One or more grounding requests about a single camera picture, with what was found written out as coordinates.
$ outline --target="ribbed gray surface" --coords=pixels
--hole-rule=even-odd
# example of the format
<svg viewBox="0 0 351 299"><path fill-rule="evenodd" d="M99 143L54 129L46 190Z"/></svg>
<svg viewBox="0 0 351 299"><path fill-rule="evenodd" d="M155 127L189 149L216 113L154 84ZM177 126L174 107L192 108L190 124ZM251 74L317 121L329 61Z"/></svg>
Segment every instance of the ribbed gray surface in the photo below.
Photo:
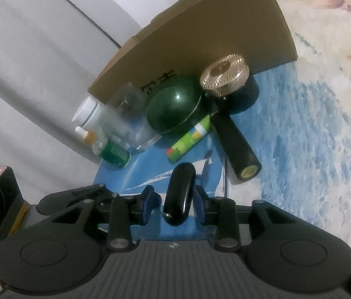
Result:
<svg viewBox="0 0 351 299"><path fill-rule="evenodd" d="M218 252L207 241L141 241L113 254L83 286L54 296L7 290L0 299L349 299L343 290L306 296L283 292L256 278L236 254Z"/></svg>

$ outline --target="clear plastic bottle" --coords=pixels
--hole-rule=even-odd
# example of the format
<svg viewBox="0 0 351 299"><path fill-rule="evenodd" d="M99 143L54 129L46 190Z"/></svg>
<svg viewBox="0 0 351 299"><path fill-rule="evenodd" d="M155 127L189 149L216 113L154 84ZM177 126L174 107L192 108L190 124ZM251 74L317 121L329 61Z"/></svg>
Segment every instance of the clear plastic bottle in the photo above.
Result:
<svg viewBox="0 0 351 299"><path fill-rule="evenodd" d="M112 142L105 136L101 129L96 130L97 132L93 132L84 130L81 127L76 127L75 131L85 144L91 146L93 153L103 160L119 168L125 168L129 164L131 154Z"/></svg>

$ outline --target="brown cardboard box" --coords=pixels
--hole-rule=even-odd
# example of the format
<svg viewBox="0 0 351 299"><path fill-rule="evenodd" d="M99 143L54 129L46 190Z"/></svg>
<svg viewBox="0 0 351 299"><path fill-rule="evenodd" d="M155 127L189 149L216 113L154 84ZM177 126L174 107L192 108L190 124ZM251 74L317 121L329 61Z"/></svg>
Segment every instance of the brown cardboard box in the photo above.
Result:
<svg viewBox="0 0 351 299"><path fill-rule="evenodd" d="M199 77L233 53L246 59L252 73L296 60L276 0L180 0L132 37L88 91L104 104L128 82L149 93L174 73Z"/></svg>

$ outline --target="yellow strap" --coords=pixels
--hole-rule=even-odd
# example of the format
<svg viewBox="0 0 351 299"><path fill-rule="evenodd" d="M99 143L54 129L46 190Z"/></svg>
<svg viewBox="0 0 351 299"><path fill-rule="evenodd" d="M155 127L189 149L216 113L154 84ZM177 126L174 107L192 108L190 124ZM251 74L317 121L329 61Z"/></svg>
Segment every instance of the yellow strap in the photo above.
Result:
<svg viewBox="0 0 351 299"><path fill-rule="evenodd" d="M29 209L30 204L25 200L23 202L23 205L19 211L19 213L17 214L17 217L15 218L14 223L12 224L12 227L10 228L9 232L8 232L8 236L11 236L13 233L15 233L18 229L19 226L21 225L22 222L22 218L25 215L25 213L27 212L27 210Z"/></svg>

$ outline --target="green round object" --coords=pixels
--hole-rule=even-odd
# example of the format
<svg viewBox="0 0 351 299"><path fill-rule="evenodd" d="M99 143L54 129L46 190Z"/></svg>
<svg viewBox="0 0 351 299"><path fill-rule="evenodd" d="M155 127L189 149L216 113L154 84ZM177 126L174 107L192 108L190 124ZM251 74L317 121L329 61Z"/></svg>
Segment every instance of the green round object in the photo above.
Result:
<svg viewBox="0 0 351 299"><path fill-rule="evenodd" d="M203 92L193 76L173 76L146 101L146 118L159 134L185 134L207 115Z"/></svg>

